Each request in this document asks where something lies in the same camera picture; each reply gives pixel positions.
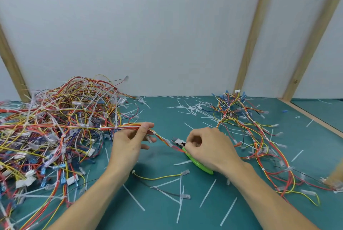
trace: forearm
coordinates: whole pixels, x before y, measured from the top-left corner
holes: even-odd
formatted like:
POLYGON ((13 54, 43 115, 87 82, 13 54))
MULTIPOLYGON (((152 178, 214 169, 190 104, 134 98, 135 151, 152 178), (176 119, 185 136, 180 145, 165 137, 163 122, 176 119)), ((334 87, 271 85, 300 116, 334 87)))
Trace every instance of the forearm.
POLYGON ((224 174, 240 191, 264 230, 318 229, 269 187, 250 164, 244 163, 234 175, 224 174))
POLYGON ((125 176, 120 172, 105 171, 97 182, 68 208, 49 230, 95 229, 124 180, 125 176))

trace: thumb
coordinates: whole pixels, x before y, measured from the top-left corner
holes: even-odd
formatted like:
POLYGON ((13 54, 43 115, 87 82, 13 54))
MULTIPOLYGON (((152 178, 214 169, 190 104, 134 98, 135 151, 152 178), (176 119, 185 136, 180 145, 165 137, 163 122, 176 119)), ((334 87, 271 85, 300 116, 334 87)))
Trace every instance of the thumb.
POLYGON ((144 140, 144 137, 148 133, 149 124, 148 123, 142 123, 139 127, 138 131, 136 132, 136 135, 132 139, 135 143, 141 143, 144 140))
POLYGON ((198 147, 190 141, 186 142, 185 149, 192 155, 192 157, 196 156, 199 151, 198 147))

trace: work surface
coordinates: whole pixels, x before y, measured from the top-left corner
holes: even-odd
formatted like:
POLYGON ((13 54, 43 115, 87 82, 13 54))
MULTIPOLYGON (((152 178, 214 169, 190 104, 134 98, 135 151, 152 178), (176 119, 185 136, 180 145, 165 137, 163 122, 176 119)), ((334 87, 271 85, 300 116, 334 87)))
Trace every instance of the work surface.
MULTIPOLYGON (((146 105, 136 102, 141 109, 144 109, 139 115, 138 121, 154 122, 156 132, 167 139, 176 137, 185 140, 191 131, 190 127, 216 126, 215 122, 209 118, 202 118, 203 115, 201 114, 196 116, 183 114, 179 111, 187 111, 180 108, 167 107, 179 106, 179 102, 182 105, 186 105, 186 103, 196 104, 198 103, 197 101, 207 101, 216 104, 214 97, 199 96, 199 98, 177 100, 168 97, 146 97, 144 100, 150 109, 146 105)), ((265 119, 262 119, 259 115, 254 115, 253 117, 256 121, 261 124, 280 124, 279 127, 274 128, 274 133, 282 131, 284 134, 280 137, 273 137, 273 141, 288 146, 288 148, 281 151, 288 159, 290 166, 294 166, 297 170, 315 179, 327 177, 330 174, 342 158, 343 140, 340 137, 315 122, 307 126, 311 121, 309 118, 277 99, 249 98, 248 101, 254 106, 260 105, 259 109, 269 111, 269 114, 265 115, 265 119), (291 162, 301 150, 303 152, 291 162)), ((242 140, 241 132, 234 130, 237 128, 232 126, 229 128, 232 129, 232 132, 235 132, 234 137, 237 141, 242 140)), ((252 143, 252 140, 244 136, 244 142, 252 143)), ((182 177, 182 186, 185 186, 185 193, 190 194, 191 199, 183 200, 178 224, 176 224, 176 221, 180 205, 162 193, 141 184, 135 177, 130 176, 125 186, 141 204, 144 211, 122 187, 110 203, 98 229, 261 229, 242 195, 232 184, 226 185, 226 178, 224 176, 218 173, 209 175, 193 163, 174 166, 173 164, 187 161, 187 156, 184 153, 169 148, 161 141, 150 144, 150 146, 150 150, 141 151, 138 163, 134 168, 138 175, 155 178, 178 174, 186 169, 190 170, 190 174, 182 177), (214 180, 216 180, 216 183, 213 185, 202 207, 199 208, 214 180), (237 201, 222 226, 220 226, 235 198, 237 198, 237 201)), ((110 142, 106 142, 105 147, 110 154, 110 142)), ((247 156, 249 151, 249 149, 242 151, 239 147, 236 150, 242 157, 247 156)), ((101 155, 95 158, 95 161, 95 164, 83 165, 86 172, 91 169, 88 181, 98 178, 104 172, 104 168, 107 166, 105 149, 101 150, 101 155)), ((257 162, 253 159, 248 162, 267 181, 257 162)), ((155 186, 178 178, 165 178, 148 183, 155 186)), ((161 186, 161 189, 178 194, 180 191, 180 180, 161 186)), ((303 195, 287 194, 287 199, 295 208, 321 229, 342 228, 342 193, 334 194, 332 191, 320 190, 306 185, 296 187, 296 190, 300 191, 300 189, 317 192, 321 205, 318 207, 313 205, 303 195)), ((49 195, 50 192, 41 191, 39 194, 49 195)), ((73 197, 74 190, 70 192, 70 199, 73 199, 73 197)), ((18 220, 37 209, 44 202, 44 198, 27 198, 23 205, 14 210, 12 216, 18 220)), ((56 205, 55 208, 59 202, 59 200, 52 201, 56 205)), ((57 219, 63 211, 65 211, 64 205, 58 210, 53 220, 57 219)))
POLYGON ((343 131, 343 101, 337 99, 292 99, 292 103, 332 127, 343 131))

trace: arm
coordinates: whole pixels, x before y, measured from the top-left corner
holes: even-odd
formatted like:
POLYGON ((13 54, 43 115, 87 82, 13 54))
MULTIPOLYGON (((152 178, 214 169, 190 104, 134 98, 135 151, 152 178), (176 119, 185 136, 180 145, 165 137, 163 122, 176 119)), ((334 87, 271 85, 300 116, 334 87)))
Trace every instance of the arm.
POLYGON ((140 149, 149 149, 147 145, 141 144, 141 141, 146 139, 148 128, 153 126, 153 123, 142 123, 137 132, 129 129, 116 132, 113 138, 111 159, 106 171, 49 227, 49 230, 95 229, 115 193, 129 177, 130 171, 138 160, 140 149))
POLYGON ((217 128, 192 130, 186 150, 208 168, 224 174, 239 190, 264 230, 318 229, 282 199, 238 156, 229 137, 217 128))

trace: hand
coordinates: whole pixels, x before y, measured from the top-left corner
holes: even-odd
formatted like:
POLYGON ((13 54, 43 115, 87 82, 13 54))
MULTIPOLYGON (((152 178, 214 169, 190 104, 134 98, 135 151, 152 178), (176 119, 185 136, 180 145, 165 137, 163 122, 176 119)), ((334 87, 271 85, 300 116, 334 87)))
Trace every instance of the hand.
POLYGON ((147 133, 152 134, 148 129, 154 126, 153 123, 144 122, 138 130, 122 129, 114 133, 111 158, 106 170, 120 173, 125 182, 138 160, 140 150, 149 149, 148 145, 141 142, 146 140, 147 133))
POLYGON ((238 166, 245 164, 238 156, 230 138, 217 128, 192 130, 186 142, 185 149, 213 171, 230 174, 234 173, 238 166))

